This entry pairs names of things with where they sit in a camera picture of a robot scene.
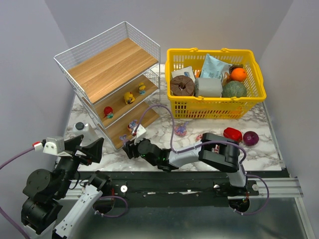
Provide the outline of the purple bunny toy pink base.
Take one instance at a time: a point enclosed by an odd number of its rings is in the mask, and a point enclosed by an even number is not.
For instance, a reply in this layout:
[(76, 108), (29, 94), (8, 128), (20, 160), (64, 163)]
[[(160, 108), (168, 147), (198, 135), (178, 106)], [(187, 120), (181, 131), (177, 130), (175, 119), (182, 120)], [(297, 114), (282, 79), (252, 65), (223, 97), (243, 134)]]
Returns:
[(123, 144), (125, 144), (128, 141), (126, 134), (119, 136), (119, 139), (122, 141)]

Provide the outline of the small purple bunny toy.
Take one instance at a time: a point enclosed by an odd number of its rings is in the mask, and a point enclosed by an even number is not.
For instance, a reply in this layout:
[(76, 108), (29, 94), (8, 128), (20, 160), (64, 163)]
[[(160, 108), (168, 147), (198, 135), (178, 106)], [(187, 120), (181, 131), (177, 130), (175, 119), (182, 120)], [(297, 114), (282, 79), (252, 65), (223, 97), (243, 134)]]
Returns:
[(131, 121), (131, 122), (128, 124), (128, 130), (129, 130), (129, 132), (130, 132), (130, 133), (133, 133), (134, 130), (135, 130), (135, 128), (137, 127), (137, 125), (138, 125), (138, 120), (137, 120), (137, 119)]

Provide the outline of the red strawberry toy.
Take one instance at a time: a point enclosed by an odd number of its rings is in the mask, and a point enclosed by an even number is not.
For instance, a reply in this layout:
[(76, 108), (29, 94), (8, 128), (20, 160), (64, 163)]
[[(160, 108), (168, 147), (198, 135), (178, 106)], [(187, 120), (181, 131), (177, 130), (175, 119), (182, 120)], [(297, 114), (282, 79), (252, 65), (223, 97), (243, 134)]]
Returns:
[(103, 114), (104, 114), (104, 118), (107, 118), (107, 119), (111, 119), (114, 114), (113, 114), (113, 108), (110, 107), (110, 106), (106, 106), (104, 109), (103, 109)]

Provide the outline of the yellow duck toy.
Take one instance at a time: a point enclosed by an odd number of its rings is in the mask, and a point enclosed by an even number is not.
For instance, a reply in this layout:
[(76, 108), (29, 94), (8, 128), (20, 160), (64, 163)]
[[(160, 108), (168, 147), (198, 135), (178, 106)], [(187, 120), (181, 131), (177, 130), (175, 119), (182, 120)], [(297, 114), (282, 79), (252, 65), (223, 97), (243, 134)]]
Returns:
[(132, 92), (126, 92), (124, 93), (124, 100), (126, 105), (130, 105), (135, 101), (135, 97)]

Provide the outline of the purple pink toy figure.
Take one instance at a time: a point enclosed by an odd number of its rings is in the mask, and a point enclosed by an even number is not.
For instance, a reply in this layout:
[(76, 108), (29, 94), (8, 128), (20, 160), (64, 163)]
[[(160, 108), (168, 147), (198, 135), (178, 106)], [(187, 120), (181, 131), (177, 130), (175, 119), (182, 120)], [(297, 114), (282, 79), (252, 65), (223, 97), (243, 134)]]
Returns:
[(188, 122), (184, 122), (183, 124), (176, 126), (174, 129), (175, 135), (184, 137), (187, 134), (187, 124)]

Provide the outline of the yellow blue minion toy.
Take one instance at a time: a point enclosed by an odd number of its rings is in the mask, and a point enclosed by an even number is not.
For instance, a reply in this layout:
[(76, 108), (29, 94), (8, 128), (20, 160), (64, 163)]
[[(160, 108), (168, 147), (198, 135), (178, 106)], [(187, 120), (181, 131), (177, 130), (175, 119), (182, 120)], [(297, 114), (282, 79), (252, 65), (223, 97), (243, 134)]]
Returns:
[(144, 95), (146, 93), (146, 86), (143, 82), (139, 83), (139, 94)]

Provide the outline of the pink strawberry cake toy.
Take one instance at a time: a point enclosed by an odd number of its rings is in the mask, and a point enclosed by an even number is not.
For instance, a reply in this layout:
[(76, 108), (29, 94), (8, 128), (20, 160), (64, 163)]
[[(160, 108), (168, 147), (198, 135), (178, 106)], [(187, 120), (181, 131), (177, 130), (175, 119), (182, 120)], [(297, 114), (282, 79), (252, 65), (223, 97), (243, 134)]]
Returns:
[(199, 140), (201, 140), (202, 139), (202, 135), (200, 134), (200, 135), (198, 135), (197, 137), (196, 137), (196, 141), (199, 141)]

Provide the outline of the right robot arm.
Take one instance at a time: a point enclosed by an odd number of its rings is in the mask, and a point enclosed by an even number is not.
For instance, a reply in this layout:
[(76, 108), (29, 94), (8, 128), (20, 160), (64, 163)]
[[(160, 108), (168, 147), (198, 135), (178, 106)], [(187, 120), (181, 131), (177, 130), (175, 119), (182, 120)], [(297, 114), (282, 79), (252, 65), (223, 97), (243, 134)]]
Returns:
[(242, 165), (243, 160), (239, 160), (240, 153), (246, 157), (243, 147), (234, 140), (212, 133), (204, 133), (200, 141), (177, 151), (161, 149), (146, 138), (138, 143), (127, 141), (123, 150), (129, 159), (141, 157), (164, 172), (177, 170), (187, 164), (203, 162), (226, 173), (231, 186), (246, 186), (247, 176)]

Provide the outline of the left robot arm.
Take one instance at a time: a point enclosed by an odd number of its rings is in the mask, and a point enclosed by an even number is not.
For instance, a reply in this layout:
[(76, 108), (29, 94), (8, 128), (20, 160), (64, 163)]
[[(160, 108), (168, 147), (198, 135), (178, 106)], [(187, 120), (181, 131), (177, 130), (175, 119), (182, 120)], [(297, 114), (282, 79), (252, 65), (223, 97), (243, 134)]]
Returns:
[(23, 189), (28, 198), (22, 206), (21, 221), (31, 239), (73, 238), (93, 204), (103, 194), (110, 192), (110, 177), (99, 171), (94, 172), (78, 201), (65, 218), (59, 224), (56, 223), (62, 209), (58, 200), (65, 198), (79, 165), (99, 163), (102, 159), (104, 139), (101, 137), (88, 146), (81, 146), (83, 138), (83, 135), (69, 140), (60, 136), (48, 137), (35, 145), (36, 149), (59, 156), (60, 160), (53, 171), (33, 171)]

